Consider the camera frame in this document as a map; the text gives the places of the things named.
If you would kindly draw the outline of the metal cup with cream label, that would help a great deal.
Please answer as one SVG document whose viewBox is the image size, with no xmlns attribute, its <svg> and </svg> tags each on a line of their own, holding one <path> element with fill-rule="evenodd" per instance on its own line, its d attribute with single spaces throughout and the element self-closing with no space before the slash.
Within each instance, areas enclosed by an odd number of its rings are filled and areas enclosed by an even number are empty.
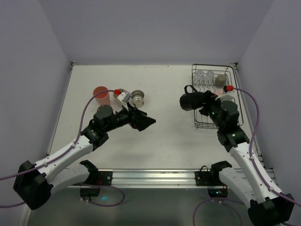
<svg viewBox="0 0 301 226">
<path fill-rule="evenodd" d="M 144 93 L 141 90 L 134 90 L 131 93 L 132 106 L 140 108 L 144 105 Z"/>
</svg>

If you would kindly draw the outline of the beige plastic cup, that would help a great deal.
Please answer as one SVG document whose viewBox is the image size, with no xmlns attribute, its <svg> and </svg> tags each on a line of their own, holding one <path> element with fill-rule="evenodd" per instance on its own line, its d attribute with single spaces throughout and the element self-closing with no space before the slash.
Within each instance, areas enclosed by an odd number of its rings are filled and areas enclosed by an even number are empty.
<svg viewBox="0 0 301 226">
<path fill-rule="evenodd" d="M 115 100 L 115 103 L 119 106 L 122 105 L 121 101 L 118 99 L 118 96 L 123 92 L 124 90 L 123 89 L 117 89 L 114 91 L 114 94 L 113 94 L 113 98 Z"/>
</svg>

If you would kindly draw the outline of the black mug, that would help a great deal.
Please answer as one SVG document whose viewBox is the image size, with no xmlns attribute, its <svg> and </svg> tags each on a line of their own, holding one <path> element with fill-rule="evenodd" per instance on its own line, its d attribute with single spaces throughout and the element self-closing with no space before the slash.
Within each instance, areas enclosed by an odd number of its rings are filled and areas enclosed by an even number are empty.
<svg viewBox="0 0 301 226">
<path fill-rule="evenodd" d="M 192 85 L 184 87 L 184 94 L 180 97 L 180 107 L 185 111 L 196 110 L 204 107 L 206 94 L 197 91 Z"/>
</svg>

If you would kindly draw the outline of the tall pink plastic cup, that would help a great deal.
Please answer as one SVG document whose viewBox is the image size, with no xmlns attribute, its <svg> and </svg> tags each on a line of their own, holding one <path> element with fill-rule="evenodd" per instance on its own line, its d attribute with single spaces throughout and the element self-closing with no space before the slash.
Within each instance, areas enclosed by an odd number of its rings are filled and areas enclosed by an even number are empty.
<svg viewBox="0 0 301 226">
<path fill-rule="evenodd" d="M 111 105 L 110 93 L 105 86 L 96 87 L 93 91 L 93 95 L 99 105 Z"/>
</svg>

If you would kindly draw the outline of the pink ceramic mug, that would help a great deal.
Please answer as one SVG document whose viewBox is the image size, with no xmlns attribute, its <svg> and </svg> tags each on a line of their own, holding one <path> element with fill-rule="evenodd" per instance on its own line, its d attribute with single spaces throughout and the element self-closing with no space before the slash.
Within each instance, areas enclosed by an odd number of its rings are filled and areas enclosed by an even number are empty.
<svg viewBox="0 0 301 226">
<path fill-rule="evenodd" d="M 221 96 L 221 95 L 224 95 L 225 92 L 223 89 L 217 89 L 215 92 L 214 92 L 217 96 Z"/>
</svg>

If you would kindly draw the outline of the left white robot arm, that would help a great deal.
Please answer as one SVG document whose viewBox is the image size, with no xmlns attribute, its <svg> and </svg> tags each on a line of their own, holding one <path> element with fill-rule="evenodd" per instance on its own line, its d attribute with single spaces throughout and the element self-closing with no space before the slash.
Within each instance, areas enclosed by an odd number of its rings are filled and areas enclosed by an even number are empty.
<svg viewBox="0 0 301 226">
<path fill-rule="evenodd" d="M 109 139 L 108 132 L 125 125 L 143 131 L 154 123 L 155 119 L 131 105 L 119 112 L 114 112 L 109 105 L 102 105 L 68 146 L 35 163 L 22 163 L 13 189 L 31 210 L 36 210 L 51 195 L 71 185 L 83 183 L 98 187 L 101 184 L 99 172 L 90 161 L 81 161 L 79 166 L 71 169 L 69 166 L 102 146 Z"/>
</svg>

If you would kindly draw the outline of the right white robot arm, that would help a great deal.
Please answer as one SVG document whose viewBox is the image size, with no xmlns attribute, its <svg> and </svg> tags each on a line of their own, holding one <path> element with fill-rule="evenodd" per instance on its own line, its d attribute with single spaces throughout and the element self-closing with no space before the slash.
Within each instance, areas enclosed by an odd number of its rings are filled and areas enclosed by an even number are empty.
<svg viewBox="0 0 301 226">
<path fill-rule="evenodd" d="M 210 91 L 203 93 L 201 104 L 199 112 L 212 119 L 218 128 L 219 142 L 246 177 L 242 179 L 231 167 L 226 167 L 217 170 L 218 179 L 241 199 L 253 225 L 275 226 L 288 221 L 294 199 L 291 194 L 283 194 L 253 153 L 249 138 L 238 124 L 238 106 Z"/>
</svg>

